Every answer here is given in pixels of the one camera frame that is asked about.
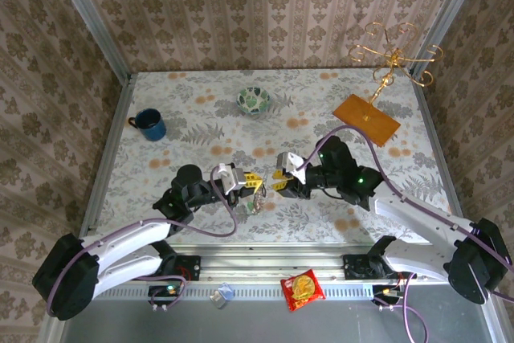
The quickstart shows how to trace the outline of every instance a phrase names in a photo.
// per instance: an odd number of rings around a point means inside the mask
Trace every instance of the orange pad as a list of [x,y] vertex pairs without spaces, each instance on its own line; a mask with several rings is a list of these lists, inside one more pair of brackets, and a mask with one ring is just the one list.
[[378,146],[383,146],[398,130],[400,124],[362,98],[352,94],[333,113],[348,125],[357,126]]

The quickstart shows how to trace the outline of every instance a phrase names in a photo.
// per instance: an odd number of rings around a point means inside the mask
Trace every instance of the gray floor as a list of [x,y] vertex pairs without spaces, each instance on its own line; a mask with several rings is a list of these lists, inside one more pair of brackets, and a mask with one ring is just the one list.
[[[430,343],[488,343],[480,307],[447,286],[412,287],[409,305],[425,318]],[[67,323],[63,343],[139,342],[380,342],[408,343],[401,310],[379,312],[370,302],[318,300],[290,313],[285,301],[232,301],[218,310],[210,301],[182,301],[168,312],[146,302],[91,303]],[[416,341],[421,324],[412,318]]]

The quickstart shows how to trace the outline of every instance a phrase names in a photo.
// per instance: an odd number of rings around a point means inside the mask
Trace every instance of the mug handle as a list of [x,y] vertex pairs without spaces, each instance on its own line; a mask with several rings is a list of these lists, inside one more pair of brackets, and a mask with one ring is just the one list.
[[136,118],[134,118],[133,116],[131,116],[129,119],[128,119],[128,124],[133,126],[134,128],[138,129],[138,127],[136,126]]

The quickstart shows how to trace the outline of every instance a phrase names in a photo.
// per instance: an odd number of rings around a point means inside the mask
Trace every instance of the red snack bag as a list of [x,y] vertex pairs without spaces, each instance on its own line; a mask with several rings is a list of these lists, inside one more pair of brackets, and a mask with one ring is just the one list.
[[282,284],[282,291],[284,291],[291,312],[296,311],[311,301],[325,298],[312,269],[301,275],[281,280],[280,283]]

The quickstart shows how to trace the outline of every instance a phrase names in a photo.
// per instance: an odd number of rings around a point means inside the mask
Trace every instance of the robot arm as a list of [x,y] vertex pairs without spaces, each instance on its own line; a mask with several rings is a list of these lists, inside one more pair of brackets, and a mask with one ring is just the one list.
[[[304,159],[292,153],[281,153],[273,177],[282,181],[272,185],[273,189],[286,198],[310,199],[312,190],[335,188],[346,202],[394,219],[431,243],[409,244],[383,236],[371,248],[366,260],[373,278],[385,277],[387,272],[415,272],[448,280],[459,294],[474,303],[487,301],[489,292],[496,288],[507,269],[456,229],[462,227],[511,261],[494,223],[484,218],[473,223],[456,217],[394,186],[403,194],[398,197],[378,171],[357,165],[339,137],[330,137],[318,156],[321,165],[307,164],[305,169],[298,170]],[[406,198],[447,218],[454,226],[430,217],[407,203]]]
[[[244,173],[234,164],[220,164],[213,177],[230,208],[263,183],[259,176]],[[52,312],[65,321],[81,312],[99,294],[125,281],[141,276],[180,275],[181,271],[175,267],[178,260],[181,265],[191,261],[190,265],[198,266],[199,271],[200,256],[178,256],[164,241],[181,229],[167,220],[190,223],[198,208],[218,201],[220,197],[212,183],[202,179],[202,171],[196,165],[185,165],[177,171],[171,188],[153,204],[153,209],[164,216],[141,220],[109,235],[83,239],[72,234],[63,236],[36,272],[32,284],[48,300],[63,269],[82,254],[63,276],[51,302]]]

